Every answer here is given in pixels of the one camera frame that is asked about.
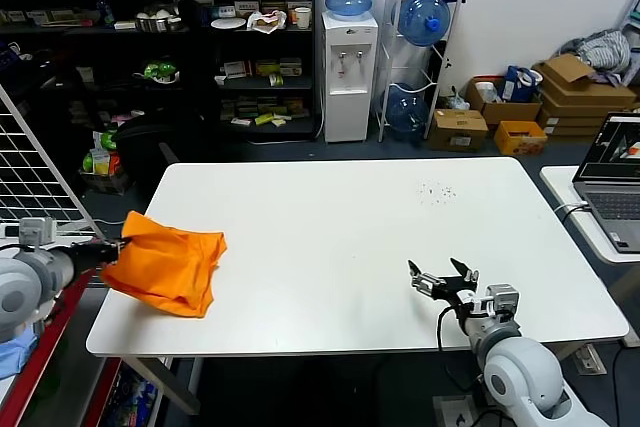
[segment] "laptop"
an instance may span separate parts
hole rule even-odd
[[[620,253],[640,253],[640,114],[609,114],[573,178]]]

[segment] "blue cloth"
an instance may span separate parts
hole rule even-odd
[[[0,344],[0,380],[19,374],[36,347],[38,337],[33,333],[33,325],[9,342]]]

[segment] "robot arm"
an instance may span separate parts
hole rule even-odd
[[[29,324],[41,325],[62,289],[87,270],[114,262],[119,251],[118,244],[98,240],[49,250],[38,244],[23,245],[13,258],[0,258],[0,343]]]
[[[508,284],[476,294],[478,271],[451,259],[460,274],[435,277],[409,261],[411,285],[435,300],[446,300],[469,337],[487,389],[518,427],[606,427],[588,412],[564,381],[560,363],[546,347],[522,337],[514,317],[519,294]]]

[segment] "laptop screen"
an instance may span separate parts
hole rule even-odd
[[[609,114],[573,180],[640,183],[640,114]]]

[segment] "wire grid panel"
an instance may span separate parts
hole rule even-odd
[[[104,234],[0,85],[0,223],[51,217],[57,234]]]

